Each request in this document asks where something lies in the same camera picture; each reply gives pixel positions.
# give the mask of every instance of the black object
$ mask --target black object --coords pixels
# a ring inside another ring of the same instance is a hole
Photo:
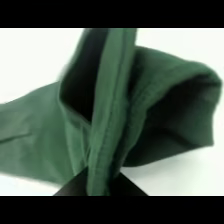
[[[75,176],[65,186],[63,186],[54,196],[87,196],[88,169],[84,169],[81,173]],[[118,175],[110,184],[111,196],[148,196],[133,182],[131,182],[122,173]]]

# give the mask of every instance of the white surface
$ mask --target white surface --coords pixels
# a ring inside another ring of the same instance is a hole
[[[0,103],[57,80],[82,29],[0,29]],[[224,78],[224,29],[140,29],[137,44],[201,61]],[[215,146],[123,173],[150,195],[224,195],[224,99]],[[52,195],[57,186],[0,175],[0,195]]]

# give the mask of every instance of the green cloth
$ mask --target green cloth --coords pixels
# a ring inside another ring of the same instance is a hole
[[[61,80],[0,105],[0,172],[63,185],[88,167],[88,195],[107,195],[122,166],[213,144],[216,73],[135,36],[85,29]]]

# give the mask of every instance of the green fabric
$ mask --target green fabric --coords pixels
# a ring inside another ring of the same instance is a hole
[[[0,105],[1,172],[63,185],[88,167],[88,195],[106,195],[122,166],[213,144],[216,73],[135,36],[85,29],[61,80]]]

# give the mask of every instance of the green garment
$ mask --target green garment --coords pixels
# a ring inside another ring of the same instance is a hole
[[[61,80],[0,105],[0,172],[63,185],[88,167],[88,195],[107,195],[122,166],[213,144],[216,73],[135,36],[85,29]]]

